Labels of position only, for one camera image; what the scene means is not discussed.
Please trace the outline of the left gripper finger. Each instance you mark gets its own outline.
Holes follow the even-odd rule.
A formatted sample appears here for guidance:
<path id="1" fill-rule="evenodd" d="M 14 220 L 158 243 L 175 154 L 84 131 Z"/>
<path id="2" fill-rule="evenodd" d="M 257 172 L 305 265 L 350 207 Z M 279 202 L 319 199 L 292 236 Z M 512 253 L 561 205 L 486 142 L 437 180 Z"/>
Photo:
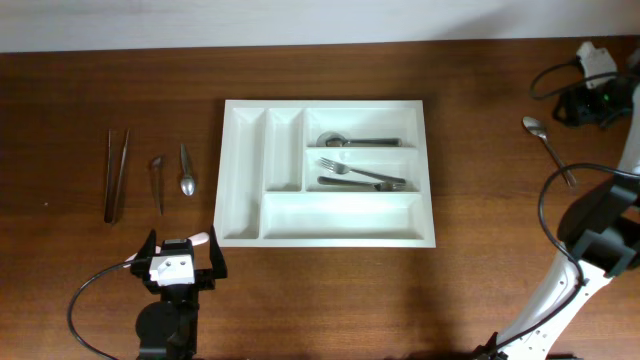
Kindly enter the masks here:
<path id="1" fill-rule="evenodd" d="M 214 226 L 211 226 L 209 230 L 209 242 L 209 259 L 211 262 L 212 277 L 214 279 L 225 279 L 228 277 L 228 269 L 217 240 Z"/>
<path id="2" fill-rule="evenodd" d="M 134 256 L 130 266 L 131 270 L 147 270 L 149 268 L 152 258 L 156 254 L 156 240 L 156 230 L 152 229 L 142 247 Z"/>

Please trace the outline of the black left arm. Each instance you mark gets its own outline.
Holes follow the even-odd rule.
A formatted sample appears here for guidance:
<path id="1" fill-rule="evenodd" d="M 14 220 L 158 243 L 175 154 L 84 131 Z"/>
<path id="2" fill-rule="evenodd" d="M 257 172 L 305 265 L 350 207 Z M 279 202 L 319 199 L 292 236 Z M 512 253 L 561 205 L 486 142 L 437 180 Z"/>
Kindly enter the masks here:
<path id="1" fill-rule="evenodd" d="M 130 257 L 130 273 L 160 299 L 144 307 L 135 325 L 140 359 L 191 359 L 197 353 L 199 293 L 228 276 L 214 228 L 156 243 L 152 230 Z"/>

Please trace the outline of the silver tablespoon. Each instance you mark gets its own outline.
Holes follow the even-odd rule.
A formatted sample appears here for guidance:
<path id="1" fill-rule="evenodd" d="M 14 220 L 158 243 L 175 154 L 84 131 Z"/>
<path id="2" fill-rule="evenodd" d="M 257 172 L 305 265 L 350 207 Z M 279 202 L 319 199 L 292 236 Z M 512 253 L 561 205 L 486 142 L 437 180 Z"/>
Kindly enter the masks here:
<path id="1" fill-rule="evenodd" d="M 400 138 L 346 138 L 337 132 L 325 132 L 316 140 L 317 147 L 401 147 Z"/>
<path id="2" fill-rule="evenodd" d="M 540 141 L 550 154 L 551 158 L 554 160 L 556 166 L 558 168 L 563 168 L 565 166 L 565 163 L 561 160 L 558 153 L 552 147 L 549 141 L 548 130 L 546 126 L 541 121 L 530 116 L 524 116 L 522 118 L 522 124 L 530 134 L 540 139 Z M 570 188 L 575 188 L 577 186 L 577 180 L 570 170 L 563 172 L 562 176 Z"/>

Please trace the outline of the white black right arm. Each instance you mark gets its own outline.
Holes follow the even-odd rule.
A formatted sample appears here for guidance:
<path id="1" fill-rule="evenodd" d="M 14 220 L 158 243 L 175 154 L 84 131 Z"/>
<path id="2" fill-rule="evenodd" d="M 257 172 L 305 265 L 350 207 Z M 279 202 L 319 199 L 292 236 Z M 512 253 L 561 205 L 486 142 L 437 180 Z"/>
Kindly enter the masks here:
<path id="1" fill-rule="evenodd" d="M 632 53 L 621 72 L 607 49 L 586 41 L 569 64 L 583 78 L 553 91 L 558 99 L 554 119 L 567 127 L 606 128 L 630 115 L 622 156 L 614 168 L 582 166 L 609 177 L 569 206 L 556 232 L 547 225 L 545 199 L 538 199 L 541 228 L 558 251 L 516 320 L 477 347 L 474 359 L 550 358 L 554 343 L 587 301 L 639 266 L 639 224 L 624 215 L 639 208 L 639 54 Z"/>

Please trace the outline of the silver fork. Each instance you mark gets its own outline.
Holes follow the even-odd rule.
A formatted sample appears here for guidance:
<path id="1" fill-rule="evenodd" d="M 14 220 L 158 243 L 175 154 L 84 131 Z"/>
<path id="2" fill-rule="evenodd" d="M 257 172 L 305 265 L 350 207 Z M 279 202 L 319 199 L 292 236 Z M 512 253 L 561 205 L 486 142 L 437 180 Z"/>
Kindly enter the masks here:
<path id="1" fill-rule="evenodd" d="M 370 177 L 376 180 L 381 180 L 381 181 L 385 181 L 385 182 L 391 182 L 391 183 L 401 183 L 401 184 L 405 184 L 406 180 L 404 178 L 399 178 L 399 177 L 393 177 L 393 176 L 389 176 L 389 175 L 384 175 L 384 174 L 379 174 L 379 173 L 374 173 L 374 172 L 370 172 L 370 171 L 366 171 L 366 170 L 362 170 L 362 169 L 358 169 L 358 168 L 354 168 L 351 166 L 348 166 L 346 164 L 343 163 L 339 163 L 336 162 L 334 160 L 328 159 L 328 158 L 324 158 L 321 157 L 319 159 L 319 164 L 329 170 L 332 173 L 335 174 L 339 174 L 339 175 L 345 175 L 348 173 L 356 173 L 359 175 L 363 175 L 366 177 Z"/>
<path id="2" fill-rule="evenodd" d="M 330 178 L 325 176 L 319 176 L 317 178 L 317 182 L 320 185 L 326 185 L 326 186 L 350 186 L 350 187 L 371 188 L 378 192 L 404 191 L 406 189 L 406 185 L 403 183 L 363 182 L 363 181 L 353 181 L 353 180 L 341 180 L 341 179 Z"/>

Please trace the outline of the small silver teaspoon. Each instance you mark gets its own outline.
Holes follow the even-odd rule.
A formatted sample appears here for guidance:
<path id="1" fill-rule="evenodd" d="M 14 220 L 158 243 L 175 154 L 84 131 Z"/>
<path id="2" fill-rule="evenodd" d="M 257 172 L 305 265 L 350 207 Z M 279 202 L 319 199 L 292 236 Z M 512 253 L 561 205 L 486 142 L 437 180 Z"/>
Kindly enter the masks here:
<path id="1" fill-rule="evenodd" d="M 180 157 L 182 165 L 182 178 L 180 180 L 181 190 L 186 196 L 193 196 L 196 190 L 195 180 L 191 173 L 189 156 L 184 144 L 180 145 Z"/>

